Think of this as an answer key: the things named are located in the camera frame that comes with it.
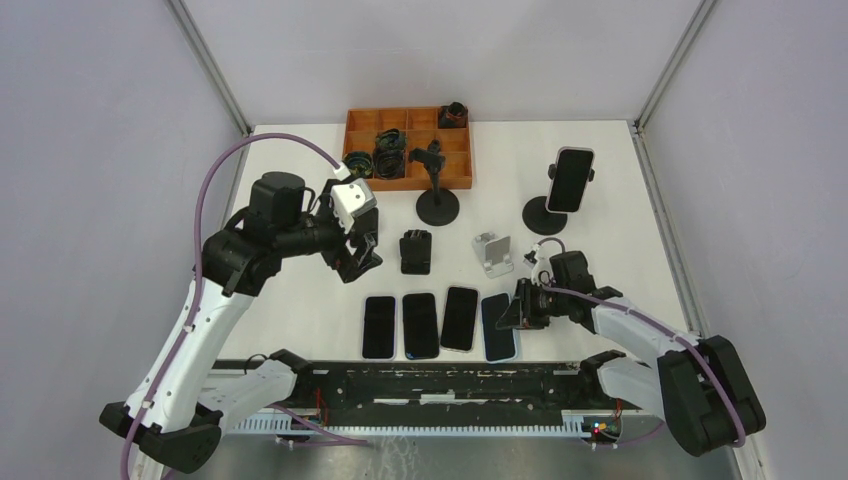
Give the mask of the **grey folding stand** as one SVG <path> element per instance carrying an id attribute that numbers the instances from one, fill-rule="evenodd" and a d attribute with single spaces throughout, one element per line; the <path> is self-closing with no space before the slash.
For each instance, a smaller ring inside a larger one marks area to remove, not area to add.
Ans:
<path id="1" fill-rule="evenodd" d="M 510 236 L 498 236 L 493 232 L 485 232 L 474 237 L 472 248 L 489 279 L 514 271 L 511 246 Z"/>

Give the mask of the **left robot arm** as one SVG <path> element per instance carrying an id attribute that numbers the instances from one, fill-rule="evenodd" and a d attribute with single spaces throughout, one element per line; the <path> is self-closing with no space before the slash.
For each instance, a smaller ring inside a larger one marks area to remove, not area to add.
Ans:
<path id="1" fill-rule="evenodd" d="M 100 415 L 147 460 L 128 469 L 130 478 L 195 472 L 251 415 L 312 399 L 314 381 L 300 372 L 305 361 L 285 352 L 214 391 L 203 386 L 233 328 L 285 259 L 318 254 L 343 282 L 353 282 L 381 264 L 378 219 L 370 186 L 346 170 L 320 192 L 284 172 L 253 183 L 247 206 L 203 244 L 186 303 L 148 374 Z"/>

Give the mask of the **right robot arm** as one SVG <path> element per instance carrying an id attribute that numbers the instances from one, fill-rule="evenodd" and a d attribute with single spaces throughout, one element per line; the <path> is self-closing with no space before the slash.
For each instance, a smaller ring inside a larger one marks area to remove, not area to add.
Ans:
<path id="1" fill-rule="evenodd" d="M 675 329 L 600 287 L 583 252 L 552 256 L 545 281 L 521 278 L 500 330 L 541 330 L 565 317 L 617 349 L 582 361 L 580 400 L 602 408 L 622 400 L 661 420 L 678 445 L 698 457 L 741 448 L 767 425 L 766 413 L 733 343 Z"/>

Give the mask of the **small black folding stand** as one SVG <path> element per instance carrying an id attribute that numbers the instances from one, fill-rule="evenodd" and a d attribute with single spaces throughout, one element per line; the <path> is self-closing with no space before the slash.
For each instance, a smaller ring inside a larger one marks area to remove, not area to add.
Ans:
<path id="1" fill-rule="evenodd" d="M 379 209 L 374 207 L 363 213 L 357 220 L 362 237 L 368 236 L 375 243 L 379 239 Z"/>

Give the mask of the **white pink case phone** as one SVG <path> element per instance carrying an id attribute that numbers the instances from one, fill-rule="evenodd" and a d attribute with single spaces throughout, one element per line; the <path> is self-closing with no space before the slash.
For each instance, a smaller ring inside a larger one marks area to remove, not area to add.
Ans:
<path id="1" fill-rule="evenodd" d="M 478 303 L 477 290 L 461 286 L 448 288 L 440 335 L 442 348 L 459 352 L 473 349 Z"/>

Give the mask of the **round base stand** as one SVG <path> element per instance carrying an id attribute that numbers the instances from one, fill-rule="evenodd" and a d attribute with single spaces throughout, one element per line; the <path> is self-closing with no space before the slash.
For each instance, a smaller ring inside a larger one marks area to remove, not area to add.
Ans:
<path id="1" fill-rule="evenodd" d="M 546 209 L 545 196 L 536 196 L 525 203 L 522 210 L 524 225 L 533 233 L 553 235 L 561 232 L 568 222 L 567 214 L 551 213 Z"/>
<path id="2" fill-rule="evenodd" d="M 459 215 L 460 204 L 453 192 L 441 186 L 441 172 L 446 164 L 446 157 L 441 153 L 441 142 L 433 139 L 426 148 L 413 149 L 407 161 L 421 164 L 431 183 L 431 188 L 424 191 L 416 201 L 418 218 L 435 227 L 452 223 Z"/>

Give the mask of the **black case phone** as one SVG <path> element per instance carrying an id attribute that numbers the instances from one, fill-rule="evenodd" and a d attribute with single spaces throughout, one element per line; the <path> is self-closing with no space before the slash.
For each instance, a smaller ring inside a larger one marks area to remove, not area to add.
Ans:
<path id="1" fill-rule="evenodd" d="M 408 360 L 435 359 L 439 355 L 439 332 L 435 296 L 411 293 L 402 299 L 404 353 Z"/>

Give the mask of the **blue case phone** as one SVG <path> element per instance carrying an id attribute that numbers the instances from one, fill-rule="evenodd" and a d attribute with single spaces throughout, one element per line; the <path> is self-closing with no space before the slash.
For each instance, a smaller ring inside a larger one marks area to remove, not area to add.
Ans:
<path id="1" fill-rule="evenodd" d="M 516 338 L 512 329 L 498 329 L 497 322 L 506 312 L 510 296 L 500 293 L 481 301 L 484 357 L 488 363 L 497 364 L 517 358 Z"/>

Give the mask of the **lavender case phone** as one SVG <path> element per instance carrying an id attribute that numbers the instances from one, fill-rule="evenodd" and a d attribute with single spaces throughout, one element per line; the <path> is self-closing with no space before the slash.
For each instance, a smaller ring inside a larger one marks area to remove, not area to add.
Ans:
<path id="1" fill-rule="evenodd" d="M 391 360 L 396 353 L 396 299 L 372 296 L 365 300 L 361 355 L 365 360 Z"/>

